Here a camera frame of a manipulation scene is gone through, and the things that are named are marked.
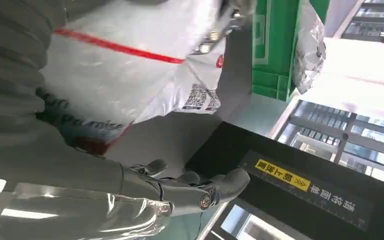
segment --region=gray fabric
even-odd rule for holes
[[[52,31],[66,21],[63,0],[0,0],[0,178],[119,193],[118,163],[66,146],[58,131],[36,120],[35,95],[44,78]]]

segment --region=window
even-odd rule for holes
[[[345,33],[363,36],[384,37],[384,23],[351,22]]]
[[[384,181],[381,118],[302,101],[286,124],[278,141]]]
[[[356,17],[384,18],[384,7],[362,7]]]
[[[221,224],[221,229],[237,240],[294,240],[236,204]]]

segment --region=plastic cover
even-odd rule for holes
[[[303,94],[311,88],[326,60],[325,26],[310,0],[303,0],[292,80]]]
[[[171,207],[163,201],[20,183],[14,192],[0,193],[0,211],[0,240],[131,240],[161,232]]]
[[[171,112],[213,114],[221,103],[216,95],[224,64],[226,39],[208,54],[190,55],[135,123]]]
[[[114,0],[68,23],[48,51],[38,118],[69,145],[103,154],[170,89],[219,10],[220,0]]]

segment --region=white plastic bag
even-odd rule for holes
[[[292,80],[303,94],[311,88],[326,60],[325,26],[310,0],[302,1]]]
[[[216,95],[224,63],[226,40],[205,55],[191,55],[134,123],[171,112],[213,114],[221,103]]]
[[[39,118],[68,144],[103,154],[167,87],[219,8],[219,0],[114,0],[59,29],[41,71]]]

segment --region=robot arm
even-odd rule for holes
[[[198,186],[155,179],[76,151],[36,119],[44,108],[35,95],[44,80],[39,69],[53,30],[66,19],[63,0],[0,0],[0,179],[160,201],[169,203],[172,216],[237,197],[250,181],[242,169]]]

